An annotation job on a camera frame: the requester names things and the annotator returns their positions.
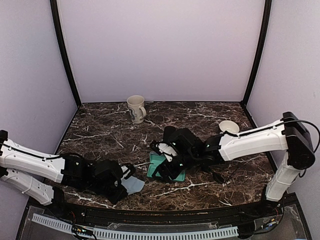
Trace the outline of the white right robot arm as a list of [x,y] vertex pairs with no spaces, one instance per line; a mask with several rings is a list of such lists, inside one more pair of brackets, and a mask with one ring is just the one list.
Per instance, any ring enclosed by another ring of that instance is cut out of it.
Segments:
[[220,165],[240,157],[284,151],[281,165],[265,188],[264,199],[255,205],[255,213],[266,217],[275,208],[285,191],[303,171],[316,161],[317,146],[313,146],[306,120],[298,119],[292,112],[284,112],[282,118],[255,129],[223,133],[202,141],[188,128],[167,126],[161,141],[152,141],[150,148],[165,160],[153,173],[164,182],[175,180],[186,169],[200,166],[208,171],[210,166]]

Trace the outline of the black hard glasses case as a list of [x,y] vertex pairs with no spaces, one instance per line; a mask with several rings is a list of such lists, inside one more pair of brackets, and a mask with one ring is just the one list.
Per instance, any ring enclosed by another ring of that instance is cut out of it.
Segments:
[[174,126],[166,126],[163,132],[163,142],[168,143],[169,137],[176,131]]

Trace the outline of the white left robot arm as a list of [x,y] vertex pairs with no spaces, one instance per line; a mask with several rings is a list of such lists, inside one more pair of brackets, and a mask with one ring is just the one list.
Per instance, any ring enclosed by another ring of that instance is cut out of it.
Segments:
[[128,195],[123,185],[133,175],[131,164],[118,164],[114,160],[90,163],[78,153],[50,155],[26,148],[0,132],[0,179],[14,185],[51,210],[60,218],[67,218],[70,206],[63,201],[64,193],[56,187],[41,183],[33,176],[41,176],[55,183],[89,190],[105,196],[116,204]]

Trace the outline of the blue textured glasses case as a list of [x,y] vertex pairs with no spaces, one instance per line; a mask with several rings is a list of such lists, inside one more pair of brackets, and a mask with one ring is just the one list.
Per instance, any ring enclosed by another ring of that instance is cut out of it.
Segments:
[[[158,155],[156,152],[151,151],[149,153],[149,167],[148,167],[146,176],[148,178],[152,178],[153,177],[153,173],[155,172],[156,168],[164,160],[166,160],[166,157],[164,155]],[[173,181],[174,182],[184,182],[185,179],[186,179],[186,173],[185,173],[185,171],[183,171]]]

